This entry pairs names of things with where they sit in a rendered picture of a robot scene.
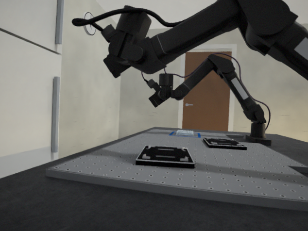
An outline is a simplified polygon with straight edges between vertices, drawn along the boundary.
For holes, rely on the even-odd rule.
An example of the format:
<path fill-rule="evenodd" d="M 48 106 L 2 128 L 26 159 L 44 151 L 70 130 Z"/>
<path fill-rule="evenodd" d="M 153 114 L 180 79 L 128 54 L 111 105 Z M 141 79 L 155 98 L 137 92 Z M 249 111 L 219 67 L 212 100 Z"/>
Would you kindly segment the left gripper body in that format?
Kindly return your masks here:
<path fill-rule="evenodd" d="M 109 40 L 110 42 L 116 38 L 117 31 L 112 27 L 112 25 L 109 25 L 105 30 L 101 32 L 101 34 L 104 36 L 106 40 Z M 112 73 L 116 71 L 118 74 L 121 74 L 125 70 L 131 67 L 129 63 L 126 64 L 120 64 L 114 59 L 111 58 L 111 56 L 108 54 L 106 58 L 103 59 L 103 62 L 109 69 L 109 71 Z"/>

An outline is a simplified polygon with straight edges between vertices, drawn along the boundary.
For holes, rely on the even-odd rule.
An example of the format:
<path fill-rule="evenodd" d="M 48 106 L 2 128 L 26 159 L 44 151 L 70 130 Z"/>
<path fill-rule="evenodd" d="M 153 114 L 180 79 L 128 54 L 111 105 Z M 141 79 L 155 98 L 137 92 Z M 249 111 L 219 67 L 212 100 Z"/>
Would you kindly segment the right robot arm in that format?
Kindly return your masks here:
<path fill-rule="evenodd" d="M 261 106 L 252 99 L 238 78 L 231 60 L 214 54 L 209 55 L 207 60 L 175 90 L 173 90 L 173 74 L 159 74 L 159 86 L 162 87 L 158 93 L 159 98 L 161 100 L 166 100 L 171 97 L 175 100 L 182 100 L 212 70 L 229 86 L 239 101 L 243 113 L 251 120 L 251 135 L 246 135 L 246 137 L 256 142 L 272 143 L 272 140 L 266 138 L 265 135 L 265 123 L 267 123 L 267 121 L 264 117 L 264 111 Z"/>

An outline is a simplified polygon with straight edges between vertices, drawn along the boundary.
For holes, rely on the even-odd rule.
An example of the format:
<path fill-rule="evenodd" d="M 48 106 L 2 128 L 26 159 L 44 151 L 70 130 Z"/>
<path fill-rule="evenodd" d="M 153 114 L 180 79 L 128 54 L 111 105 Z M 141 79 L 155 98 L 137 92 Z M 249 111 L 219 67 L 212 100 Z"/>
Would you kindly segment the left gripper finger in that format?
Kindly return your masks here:
<path fill-rule="evenodd" d="M 112 75 L 114 78 L 118 78 L 121 74 L 118 74 L 116 71 L 112 72 Z"/>

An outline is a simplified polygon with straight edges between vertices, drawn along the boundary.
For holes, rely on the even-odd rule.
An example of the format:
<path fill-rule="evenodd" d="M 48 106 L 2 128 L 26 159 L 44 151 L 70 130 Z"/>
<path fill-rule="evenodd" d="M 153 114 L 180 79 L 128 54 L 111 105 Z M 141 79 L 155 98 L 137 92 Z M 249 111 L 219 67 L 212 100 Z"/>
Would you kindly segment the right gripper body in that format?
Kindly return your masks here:
<path fill-rule="evenodd" d="M 151 88 L 156 91 L 151 97 L 149 97 L 150 102 L 154 105 L 157 103 L 157 105 L 160 105 L 166 100 L 161 100 L 158 96 L 159 91 L 162 89 L 157 82 L 155 82 L 153 79 L 147 83 Z"/>

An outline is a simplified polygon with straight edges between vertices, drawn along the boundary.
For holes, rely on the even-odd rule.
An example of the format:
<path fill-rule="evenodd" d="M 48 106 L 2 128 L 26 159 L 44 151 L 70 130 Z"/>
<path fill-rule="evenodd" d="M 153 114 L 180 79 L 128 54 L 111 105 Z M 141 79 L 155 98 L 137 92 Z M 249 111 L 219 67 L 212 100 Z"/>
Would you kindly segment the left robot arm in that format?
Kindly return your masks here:
<path fill-rule="evenodd" d="M 239 4 L 239 5 L 238 5 Z M 240 6 L 240 7 L 239 7 Z M 146 37 L 152 20 L 135 7 L 121 14 L 108 52 L 115 61 L 154 74 L 191 49 L 239 29 L 246 45 L 308 80 L 308 30 L 283 0 L 217 0 L 177 26 Z M 127 59 L 127 60 L 125 60 Z"/>

